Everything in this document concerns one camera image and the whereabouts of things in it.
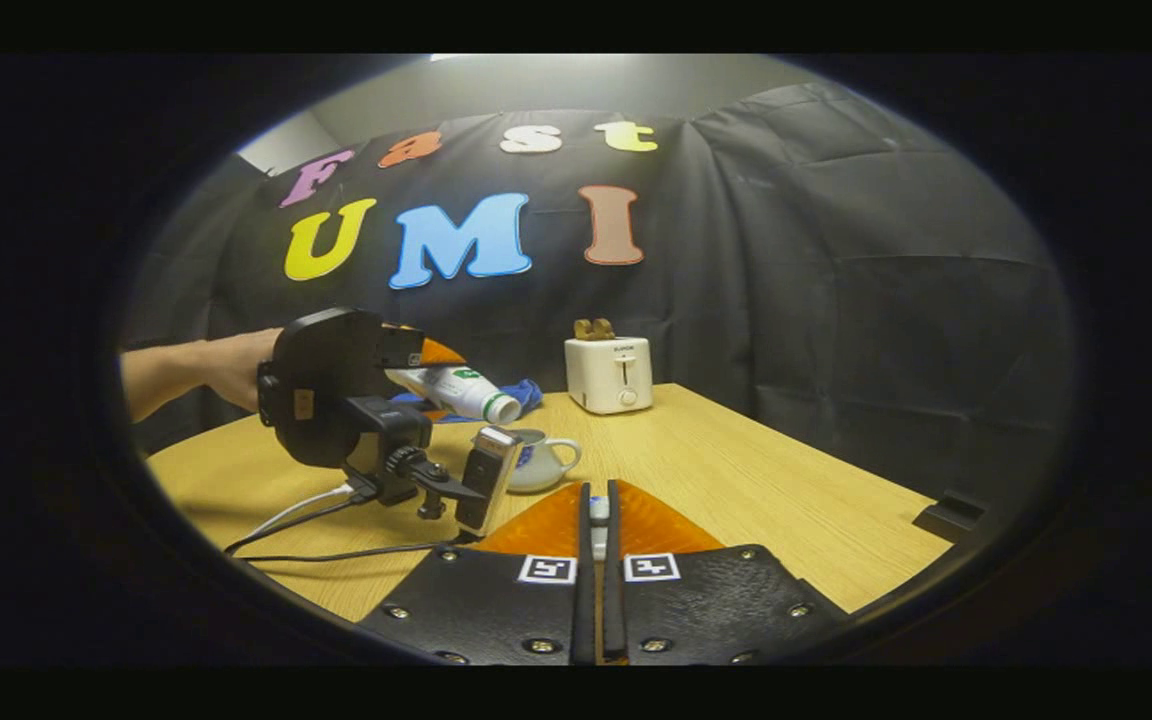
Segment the hand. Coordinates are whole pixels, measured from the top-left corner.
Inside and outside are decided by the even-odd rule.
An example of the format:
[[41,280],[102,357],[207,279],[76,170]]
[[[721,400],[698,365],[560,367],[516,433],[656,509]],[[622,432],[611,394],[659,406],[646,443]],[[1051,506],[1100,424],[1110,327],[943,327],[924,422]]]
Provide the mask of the hand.
[[270,328],[202,343],[202,382],[249,414],[260,410],[256,369],[274,355],[282,328]]

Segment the white tube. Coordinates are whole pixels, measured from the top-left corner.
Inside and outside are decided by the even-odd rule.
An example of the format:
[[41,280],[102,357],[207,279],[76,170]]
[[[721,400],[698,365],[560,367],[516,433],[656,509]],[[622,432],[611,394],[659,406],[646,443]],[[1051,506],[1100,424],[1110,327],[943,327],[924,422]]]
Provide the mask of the white tube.
[[462,418],[507,425],[522,415],[522,406],[477,370],[465,365],[385,370],[393,382]]

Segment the white cup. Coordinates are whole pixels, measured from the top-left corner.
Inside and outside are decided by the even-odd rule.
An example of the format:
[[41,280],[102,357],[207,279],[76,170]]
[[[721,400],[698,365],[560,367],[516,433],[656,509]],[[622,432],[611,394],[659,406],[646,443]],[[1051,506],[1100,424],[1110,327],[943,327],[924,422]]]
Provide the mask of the white cup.
[[[511,432],[522,439],[522,452],[518,454],[518,464],[513,469],[513,477],[509,478],[509,492],[547,491],[563,478],[567,470],[571,470],[579,462],[579,444],[573,439],[548,438],[540,430],[531,429],[511,430]],[[571,462],[563,465],[558,460],[558,453],[554,452],[556,445],[566,445],[576,450]]]

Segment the blue cloth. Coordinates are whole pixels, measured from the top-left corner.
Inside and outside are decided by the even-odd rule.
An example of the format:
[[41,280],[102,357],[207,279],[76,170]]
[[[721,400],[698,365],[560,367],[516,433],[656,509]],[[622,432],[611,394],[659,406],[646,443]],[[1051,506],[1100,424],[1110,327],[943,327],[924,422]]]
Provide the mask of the blue cloth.
[[[522,406],[522,411],[518,414],[518,419],[526,418],[526,414],[530,414],[540,404],[541,397],[545,393],[540,392],[540,386],[536,382],[529,381],[524,378],[522,381],[516,384],[516,386],[506,386],[500,388],[500,392],[506,393],[509,397],[515,397],[518,401],[518,406]],[[425,397],[415,395],[411,392],[404,392],[402,395],[396,395],[391,397],[391,402],[402,402],[402,404],[420,404],[425,402]],[[448,414],[445,418],[440,419],[439,423],[482,423],[483,418],[462,418],[460,415]]]

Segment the blue letter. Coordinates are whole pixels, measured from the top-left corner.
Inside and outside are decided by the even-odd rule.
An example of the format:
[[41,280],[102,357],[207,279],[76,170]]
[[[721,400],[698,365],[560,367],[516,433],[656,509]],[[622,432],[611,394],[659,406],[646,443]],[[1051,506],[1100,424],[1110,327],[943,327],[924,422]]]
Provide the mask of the blue letter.
[[531,258],[518,247],[518,210],[524,205],[526,196],[521,192],[484,197],[461,227],[438,205],[397,215],[397,223],[403,225],[403,247],[389,287],[404,290],[427,283],[434,274],[425,268],[426,251],[438,272],[453,279],[471,247],[476,247],[477,255],[467,270],[476,278],[525,273],[531,268]]

